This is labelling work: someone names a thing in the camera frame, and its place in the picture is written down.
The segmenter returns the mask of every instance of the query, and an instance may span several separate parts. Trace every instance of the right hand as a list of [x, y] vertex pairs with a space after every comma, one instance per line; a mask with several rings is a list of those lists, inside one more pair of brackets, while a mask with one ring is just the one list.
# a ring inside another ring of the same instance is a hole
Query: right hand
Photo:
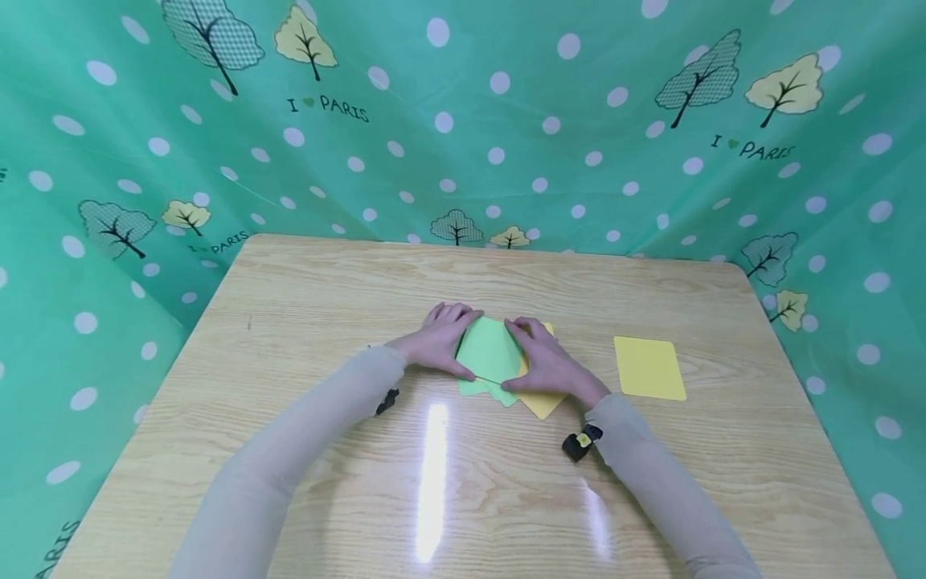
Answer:
[[569, 355], [535, 318], [505, 320], [528, 360], [528, 372], [506, 380], [502, 388], [514, 392], [559, 392], [575, 396], [586, 409], [611, 393], [598, 378]]

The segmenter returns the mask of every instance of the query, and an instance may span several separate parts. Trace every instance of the white polka dot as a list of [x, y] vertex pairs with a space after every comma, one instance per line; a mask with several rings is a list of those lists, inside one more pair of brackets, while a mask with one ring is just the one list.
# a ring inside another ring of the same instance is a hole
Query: white polka dot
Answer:
[[363, 159], [360, 157], [351, 157], [347, 160], [347, 167], [350, 168], [354, 173], [360, 173], [367, 166], [364, 164]]
[[373, 83], [373, 86], [381, 91], [385, 91], [389, 88], [389, 75], [380, 67], [370, 67], [369, 70], [367, 70], [367, 76], [369, 77], [369, 81]]
[[70, 409], [87, 410], [96, 402], [96, 388], [81, 388], [70, 397]]
[[823, 69], [823, 72], [830, 71], [836, 64], [839, 62], [839, 59], [843, 57], [843, 51], [839, 49], [839, 46], [835, 44], [830, 44], [829, 46], [823, 46], [820, 50], [817, 51], [817, 66]]
[[778, 176], [781, 177], [782, 179], [787, 179], [788, 177], [797, 173], [800, 169], [801, 169], [800, 163], [797, 163], [797, 162], [788, 163], [787, 165], [782, 167], [782, 170], [778, 171]]
[[52, 176], [43, 170], [34, 170], [29, 172], [29, 183], [39, 191], [51, 191], [55, 184]]
[[865, 289], [872, 292], [873, 294], [879, 294], [883, 292], [890, 284], [891, 276], [884, 273], [883, 271], [872, 273], [872, 275], [865, 278]]
[[559, 39], [557, 43], [557, 52], [559, 57], [565, 60], [572, 60], [579, 54], [579, 50], [582, 48], [582, 42], [579, 40], [579, 37], [570, 32], [569, 34], [564, 34], [562, 38]]
[[704, 161], [698, 157], [691, 157], [682, 165], [682, 170], [689, 175], [696, 175], [704, 168]]
[[856, 356], [858, 356], [859, 362], [871, 366], [877, 364], [881, 359], [881, 350], [874, 344], [864, 344], [859, 347]]
[[556, 117], [547, 117], [544, 119], [543, 127], [546, 134], [556, 134], [559, 132], [559, 119]]
[[849, 102], [845, 103], [843, 107], [839, 109], [839, 114], [844, 115], [845, 113], [849, 112], [853, 108], [861, 105], [863, 100], [865, 100], [865, 93], [857, 94], [856, 96], [853, 96], [849, 100]]
[[900, 424], [887, 416], [878, 417], [878, 420], [874, 422], [874, 428], [878, 431], [878, 434], [889, 440], [896, 440], [903, 434]]
[[119, 189], [121, 189], [122, 191], [125, 191], [126, 193], [139, 194], [142, 192], [141, 185], [139, 185], [135, 181], [130, 181], [128, 179], [119, 179], [118, 181], [116, 181], [116, 185], [119, 187]]
[[650, 126], [646, 127], [646, 136], [649, 137], [650, 139], [655, 139], [660, 134], [662, 134], [662, 132], [665, 130], [666, 130], [666, 123], [664, 123], [661, 120], [657, 120]]
[[494, 146], [489, 149], [489, 162], [498, 165], [505, 160], [505, 149], [500, 146]]
[[389, 143], [386, 143], [386, 148], [389, 149], [389, 152], [396, 157], [405, 156], [405, 148], [403, 148], [403, 146], [401, 146], [396, 141], [390, 141]]
[[887, 493], [878, 493], [872, 497], [871, 506], [885, 519], [896, 519], [904, 514], [904, 506], [900, 501]]
[[865, 151], [867, 155], [880, 155], [891, 148], [891, 143], [893, 141], [891, 135], [886, 132], [879, 132], [865, 139], [865, 143], [862, 144], [862, 150]]
[[826, 197], [821, 197], [819, 195], [810, 197], [804, 204], [804, 207], [807, 209], [807, 213], [821, 213], [826, 208]]
[[643, 0], [640, 5], [640, 12], [643, 13], [643, 18], [654, 19], [662, 14], [668, 4], [669, 0]]
[[588, 165], [589, 167], [594, 167], [598, 163], [601, 162], [601, 158], [602, 158], [601, 151], [592, 151], [591, 153], [585, 156], [585, 164]]
[[810, 394], [819, 396], [826, 392], [826, 383], [817, 376], [810, 376], [807, 378], [807, 381], [804, 383], [804, 385], [807, 387], [807, 391]]
[[612, 108], [620, 107], [627, 102], [628, 95], [627, 89], [623, 86], [615, 87], [607, 94], [607, 105]]
[[260, 147], [254, 147], [251, 149], [251, 156], [261, 163], [270, 163], [270, 155], [268, 155], [267, 151]]
[[116, 71], [105, 62], [90, 60], [87, 62], [87, 72], [89, 72], [90, 76], [94, 77], [94, 80], [100, 84], [106, 86], [116, 84]]
[[144, 415], [147, 411], [148, 411], [147, 404], [143, 404], [142, 406], [138, 407], [135, 413], [131, 416], [132, 421], [135, 422], [136, 424], [141, 424], [142, 420], [144, 420]]
[[894, 206], [890, 201], [879, 201], [869, 208], [869, 219], [875, 223], [881, 223], [891, 217], [894, 212]]
[[499, 70], [493, 74], [492, 78], [489, 79], [489, 88], [491, 88], [492, 92], [495, 94], [507, 93], [508, 89], [511, 88], [511, 78], [508, 76], [508, 73]]
[[229, 102], [232, 101], [232, 92], [229, 91], [228, 88], [226, 88], [225, 85], [222, 84], [221, 82], [219, 82], [219, 81], [217, 81], [217, 80], [215, 80], [215, 79], [212, 79], [211, 81], [209, 81], [209, 86], [212, 87], [212, 90], [215, 91], [216, 94], [217, 94], [222, 100], [227, 100], [227, 101], [229, 101]]
[[196, 109], [190, 107], [189, 105], [180, 105], [180, 112], [183, 113], [183, 116], [186, 117], [191, 123], [202, 124], [203, 118], [199, 116], [199, 113], [196, 112]]
[[55, 123], [55, 126], [58, 127], [61, 131], [66, 132], [67, 134], [72, 134], [76, 137], [84, 134], [83, 125], [78, 121], [72, 119], [71, 117], [65, 117], [64, 115], [55, 115], [52, 117], [52, 122]]
[[82, 311], [74, 316], [74, 328], [78, 334], [92, 334], [96, 331], [96, 316], [89, 311]]
[[428, 22], [428, 40], [440, 48], [450, 40], [450, 27], [444, 19], [431, 19]]
[[801, 327], [804, 328], [805, 332], [814, 333], [820, 327], [820, 322], [817, 320], [817, 316], [806, 315], [801, 319]]
[[434, 126], [437, 127], [437, 130], [440, 132], [451, 132], [454, 128], [454, 118], [451, 117], [448, 112], [439, 112], [437, 116], [434, 117]]
[[50, 485], [57, 485], [67, 481], [70, 477], [74, 476], [74, 473], [77, 472], [81, 467], [81, 464], [72, 460], [70, 462], [65, 462], [60, 466], [56, 466], [50, 473], [45, 476], [45, 481]]
[[82, 258], [84, 254], [83, 243], [73, 235], [65, 235], [61, 238], [61, 247], [64, 252], [72, 258]]
[[292, 146], [302, 146], [306, 142], [306, 136], [295, 127], [287, 127], [283, 129], [283, 141]]
[[826, 267], [826, 258], [824, 256], [814, 256], [807, 262], [807, 268], [811, 273], [820, 273]]
[[142, 28], [142, 25], [136, 22], [134, 19], [131, 19], [128, 16], [123, 16], [122, 26], [124, 26], [126, 32], [131, 34], [131, 37], [138, 42], [142, 44], [148, 44], [151, 42], [151, 39], [148, 38], [148, 32]]

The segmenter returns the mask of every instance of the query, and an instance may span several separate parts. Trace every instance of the left hand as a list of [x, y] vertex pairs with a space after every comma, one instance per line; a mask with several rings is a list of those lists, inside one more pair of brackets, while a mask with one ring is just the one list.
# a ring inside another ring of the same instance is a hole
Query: left hand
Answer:
[[386, 345], [402, 354], [409, 364], [447, 371], [472, 382], [476, 375], [457, 362], [457, 344], [469, 325], [483, 313], [466, 304], [448, 306], [441, 302], [424, 319], [420, 330]]

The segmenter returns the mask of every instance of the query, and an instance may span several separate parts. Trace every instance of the gray tree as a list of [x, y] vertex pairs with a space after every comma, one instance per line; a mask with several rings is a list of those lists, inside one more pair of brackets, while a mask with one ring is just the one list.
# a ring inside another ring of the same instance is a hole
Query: gray tree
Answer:
[[141, 211], [130, 211], [115, 203], [83, 201], [77, 206], [83, 218], [87, 237], [103, 250], [107, 257], [117, 258], [126, 248], [144, 259], [144, 252], [136, 245], [151, 230], [156, 222]]
[[238, 95], [228, 71], [253, 67], [264, 57], [251, 27], [232, 14], [225, 0], [163, 0], [161, 8], [183, 50], [221, 70], [231, 93]]
[[710, 50], [666, 82], [656, 97], [663, 108], [679, 109], [671, 128], [679, 126], [688, 107], [713, 105], [733, 94], [733, 84], [740, 76], [736, 57], [740, 54], [740, 31], [733, 30], [717, 41]]

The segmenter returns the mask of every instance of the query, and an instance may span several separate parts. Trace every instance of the hand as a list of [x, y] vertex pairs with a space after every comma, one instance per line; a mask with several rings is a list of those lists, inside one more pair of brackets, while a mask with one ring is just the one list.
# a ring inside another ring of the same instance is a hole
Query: hand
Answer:
[[[571, 394], [586, 409], [611, 393], [594, 374], [573, 359], [535, 318], [505, 320], [505, 326], [528, 360], [528, 372], [505, 381], [502, 384], [505, 390]], [[528, 328], [530, 333], [525, 332], [523, 327]]]
[[447, 306], [441, 302], [424, 319], [420, 330], [386, 345], [402, 354], [409, 364], [448, 371], [472, 382], [476, 375], [457, 362], [457, 345], [460, 336], [483, 313], [465, 304]]

